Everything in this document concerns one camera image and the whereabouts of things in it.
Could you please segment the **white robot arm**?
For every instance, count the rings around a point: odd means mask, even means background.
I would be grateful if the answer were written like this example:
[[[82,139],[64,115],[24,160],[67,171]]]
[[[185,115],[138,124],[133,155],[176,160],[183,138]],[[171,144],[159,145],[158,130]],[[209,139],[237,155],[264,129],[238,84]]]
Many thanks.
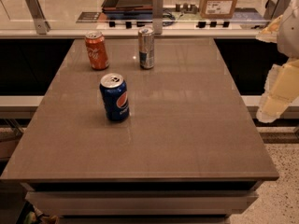
[[[288,57],[283,65],[274,64],[269,70],[256,113],[258,121],[271,123],[299,96],[299,0],[291,0],[284,13],[256,38],[276,43],[278,51]]]

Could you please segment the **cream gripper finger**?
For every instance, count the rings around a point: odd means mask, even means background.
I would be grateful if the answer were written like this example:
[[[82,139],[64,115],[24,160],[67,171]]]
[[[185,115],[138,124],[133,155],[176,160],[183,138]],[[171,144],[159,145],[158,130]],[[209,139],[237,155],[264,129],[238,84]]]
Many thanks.
[[[299,60],[290,59],[282,66],[274,64],[268,72],[256,118],[262,123],[279,119],[299,96]]]
[[[265,28],[263,28],[256,35],[256,39],[259,41],[266,42],[266,43],[276,43],[278,29],[279,29],[281,20],[282,20],[282,15],[280,15],[277,18],[275,18],[274,20],[272,20]]]

